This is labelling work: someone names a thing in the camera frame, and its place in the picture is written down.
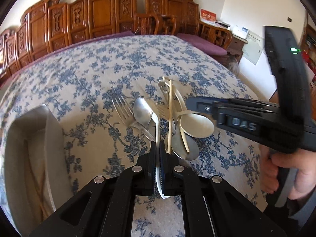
finger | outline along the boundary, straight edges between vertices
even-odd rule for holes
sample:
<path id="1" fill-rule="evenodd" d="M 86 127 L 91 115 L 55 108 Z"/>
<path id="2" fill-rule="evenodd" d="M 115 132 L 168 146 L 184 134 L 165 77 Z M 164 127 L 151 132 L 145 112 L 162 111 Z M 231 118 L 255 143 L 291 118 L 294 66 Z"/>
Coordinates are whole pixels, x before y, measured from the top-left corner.
<path id="1" fill-rule="evenodd" d="M 272 163 L 283 168 L 305 169 L 310 164 L 312 152 L 306 150 L 297 150 L 292 154 L 275 153 L 271 156 Z"/>
<path id="2" fill-rule="evenodd" d="M 260 184 L 265 185 L 270 190 L 276 191 L 279 188 L 279 182 L 276 178 L 269 177 L 268 175 L 262 175 L 260 178 Z"/>
<path id="3" fill-rule="evenodd" d="M 259 150 L 260 150 L 260 160 L 261 161 L 266 161 L 269 159 L 270 156 L 270 151 L 269 148 L 260 144 L 259 145 Z"/>
<path id="4" fill-rule="evenodd" d="M 273 178 L 276 178 L 279 172 L 278 166 L 274 165 L 271 160 L 262 161 L 260 163 L 260 170 L 263 174 Z"/>
<path id="5" fill-rule="evenodd" d="M 273 194 L 274 193 L 274 191 L 272 189 L 270 189 L 269 187 L 267 187 L 263 183 L 260 183 L 260 187 L 261 187 L 261 190 L 265 191 L 266 193 L 269 193 L 269 194 Z"/>

metal bolt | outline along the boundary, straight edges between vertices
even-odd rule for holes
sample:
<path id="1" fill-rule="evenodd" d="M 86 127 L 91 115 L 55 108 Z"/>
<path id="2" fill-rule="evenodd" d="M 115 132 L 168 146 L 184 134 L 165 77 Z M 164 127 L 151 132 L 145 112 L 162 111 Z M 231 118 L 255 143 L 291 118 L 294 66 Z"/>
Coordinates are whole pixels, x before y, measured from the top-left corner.
<path id="1" fill-rule="evenodd" d="M 133 170 L 133 172 L 141 172 L 142 167 L 141 166 L 133 166 L 132 170 Z"/>
<path id="2" fill-rule="evenodd" d="M 99 175 L 96 178 L 94 178 L 94 182 L 95 183 L 103 183 L 104 182 L 104 177 Z"/>
<path id="3" fill-rule="evenodd" d="M 182 171 L 184 170 L 184 167 L 183 167 L 183 166 L 175 166 L 175 167 L 174 167 L 174 170 L 175 170 L 176 172 L 182 172 Z"/>
<path id="4" fill-rule="evenodd" d="M 213 176 L 212 180 L 214 183 L 221 183 L 222 182 L 222 178 L 218 175 Z"/>

table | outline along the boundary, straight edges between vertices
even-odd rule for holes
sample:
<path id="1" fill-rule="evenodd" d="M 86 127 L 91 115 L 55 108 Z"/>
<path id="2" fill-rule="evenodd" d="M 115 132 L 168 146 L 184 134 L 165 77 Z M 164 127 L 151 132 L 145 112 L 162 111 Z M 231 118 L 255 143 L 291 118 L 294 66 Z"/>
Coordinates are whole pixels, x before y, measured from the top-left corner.
<path id="1" fill-rule="evenodd" d="M 42 103 L 50 108 L 64 129 L 66 164 L 76 193 L 97 175 L 119 175 L 149 151 L 146 137 L 122 124 L 112 99 L 124 95 L 131 106 L 140 96 L 164 103 L 158 89 L 162 76 L 172 78 L 185 99 L 257 98 L 221 64 L 175 36 L 90 40 L 52 53 L 16 77 L 0 108 L 0 201 L 8 218 L 4 148 L 6 132 L 17 116 Z M 161 137 L 166 138 L 168 123 L 162 120 L 161 125 Z M 218 128 L 197 142 L 200 155 L 187 165 L 204 177 L 221 175 L 264 210 L 258 144 Z M 137 197 L 132 236 L 184 236 L 180 198 Z"/>

purple seat cushion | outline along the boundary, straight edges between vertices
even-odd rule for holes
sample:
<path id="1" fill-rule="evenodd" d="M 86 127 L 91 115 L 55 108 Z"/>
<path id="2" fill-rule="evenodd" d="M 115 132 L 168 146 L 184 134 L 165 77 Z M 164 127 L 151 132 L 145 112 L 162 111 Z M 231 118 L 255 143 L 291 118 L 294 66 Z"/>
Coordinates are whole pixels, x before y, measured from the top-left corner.
<path id="1" fill-rule="evenodd" d="M 205 52 L 209 56 L 217 55 L 217 56 L 224 56 L 227 55 L 227 51 L 224 50 L 222 47 L 219 47 L 205 39 L 198 37 L 196 35 L 190 34 L 183 34 L 179 33 L 177 35 L 180 39 L 190 43 L 194 47 L 198 48 L 199 50 Z"/>

human hand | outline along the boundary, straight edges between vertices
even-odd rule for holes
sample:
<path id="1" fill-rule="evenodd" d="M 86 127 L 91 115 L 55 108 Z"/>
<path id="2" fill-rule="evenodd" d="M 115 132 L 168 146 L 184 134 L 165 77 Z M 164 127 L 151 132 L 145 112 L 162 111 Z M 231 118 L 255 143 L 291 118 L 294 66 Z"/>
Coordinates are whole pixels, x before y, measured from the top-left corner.
<path id="1" fill-rule="evenodd" d="M 273 194 L 279 187 L 278 167 L 297 168 L 295 183 L 288 198 L 300 200 L 309 197 L 316 186 L 316 153 L 299 149 L 292 154 L 276 153 L 270 156 L 269 148 L 260 145 L 261 189 Z"/>

